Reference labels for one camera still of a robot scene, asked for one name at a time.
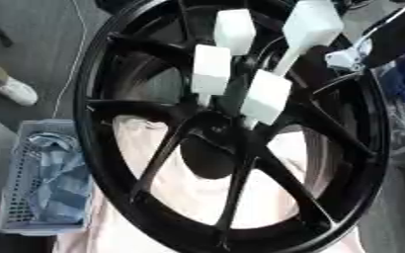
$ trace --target white shoe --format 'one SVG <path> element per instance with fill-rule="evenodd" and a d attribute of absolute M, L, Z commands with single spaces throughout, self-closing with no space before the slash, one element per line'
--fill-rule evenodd
<path fill-rule="evenodd" d="M 25 107 L 34 105 L 39 99 L 31 86 L 12 77 L 9 77 L 5 85 L 0 86 L 0 93 Z"/>

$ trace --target white foam block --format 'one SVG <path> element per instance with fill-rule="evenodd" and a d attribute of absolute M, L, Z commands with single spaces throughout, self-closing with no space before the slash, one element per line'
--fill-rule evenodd
<path fill-rule="evenodd" d="M 195 51 L 192 92 L 223 95 L 230 79 L 230 49 L 198 44 Z"/>
<path fill-rule="evenodd" d="M 228 47 L 232 55 L 245 55 L 256 36 L 249 10 L 220 11 L 216 17 L 213 37 L 217 46 Z"/>
<path fill-rule="evenodd" d="M 290 48 L 304 53 L 315 45 L 329 45 L 344 29 L 330 0 L 298 1 L 283 26 Z"/>
<path fill-rule="evenodd" d="M 265 70 L 258 70 L 241 108 L 241 114 L 271 125 L 285 108 L 291 82 Z"/>

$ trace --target laundry basket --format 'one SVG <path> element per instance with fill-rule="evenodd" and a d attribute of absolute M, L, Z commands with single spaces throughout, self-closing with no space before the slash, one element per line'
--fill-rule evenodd
<path fill-rule="evenodd" d="M 89 215 L 87 210 L 92 199 L 91 194 L 86 205 L 85 218 L 80 223 L 50 224 L 34 220 L 26 197 L 41 185 L 42 178 L 38 170 L 27 168 L 35 168 L 40 165 L 41 153 L 38 147 L 29 142 L 28 137 L 39 132 L 54 132 L 76 137 L 73 121 L 22 122 L 18 132 L 19 137 L 12 150 L 9 178 L 2 193 L 0 232 L 18 233 L 27 236 L 50 236 L 83 230 L 88 224 Z"/>

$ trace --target black wheel rim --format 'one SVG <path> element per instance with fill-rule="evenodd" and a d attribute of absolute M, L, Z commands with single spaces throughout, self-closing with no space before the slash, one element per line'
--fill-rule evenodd
<path fill-rule="evenodd" d="M 97 184 L 114 206 L 143 232 L 179 252 L 315 252 L 350 231 L 370 206 L 386 170 L 388 120 L 383 97 L 369 72 L 336 73 L 325 69 L 318 54 L 311 58 L 304 56 L 290 72 L 290 78 L 308 85 L 292 91 L 286 109 L 273 126 L 258 126 L 254 131 L 240 126 L 237 111 L 222 106 L 202 109 L 191 95 L 183 96 L 177 105 L 167 105 L 112 100 L 106 93 L 107 87 L 119 77 L 119 58 L 134 50 L 168 62 L 180 70 L 183 82 L 189 83 L 193 47 L 197 42 L 212 43 L 210 37 L 194 34 L 189 16 L 195 10 L 215 11 L 244 5 L 253 10 L 258 31 L 263 33 L 255 41 L 254 53 L 237 59 L 235 64 L 234 74 L 248 83 L 258 68 L 271 68 L 274 59 L 286 48 L 281 26 L 291 6 L 283 1 L 139 0 L 113 16 L 93 39 L 78 74 L 74 110 L 84 156 Z M 149 30 L 174 19 L 179 20 L 183 30 L 178 42 L 146 38 Z M 346 39 L 339 38 L 333 47 L 346 45 Z M 330 96 L 351 105 L 356 136 L 321 109 Z M 117 145 L 112 120 L 118 115 L 162 122 L 170 129 L 139 181 L 128 170 Z M 295 124 L 324 134 L 344 150 L 335 177 L 316 199 L 265 145 L 284 127 Z M 184 135 L 213 126 L 226 127 L 229 136 L 241 137 L 229 138 L 237 161 L 231 193 L 219 222 L 209 226 L 177 214 L 144 189 Z M 230 228 L 238 196 L 252 165 L 275 179 L 297 200 L 299 215 L 262 228 Z"/>

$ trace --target white cloth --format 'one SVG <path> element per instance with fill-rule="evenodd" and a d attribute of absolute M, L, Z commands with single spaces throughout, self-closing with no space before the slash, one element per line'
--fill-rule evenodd
<path fill-rule="evenodd" d="M 139 177 L 153 155 L 167 127 L 131 118 L 119 118 L 115 123 L 121 153 L 136 177 Z M 301 131 L 279 134 L 270 149 L 293 175 L 303 181 L 307 151 Z M 177 149 L 155 178 L 151 193 L 178 213 L 207 224 L 219 218 L 229 187 L 229 177 L 205 180 L 197 177 L 185 165 Z M 234 228 L 260 227 L 289 218 L 296 211 L 295 201 L 264 173 L 254 170 L 247 181 Z M 54 253 L 162 253 L 174 252 L 139 231 L 95 191 L 92 223 L 88 231 L 59 235 Z M 325 253 L 364 253 L 358 232 L 354 230 Z"/>

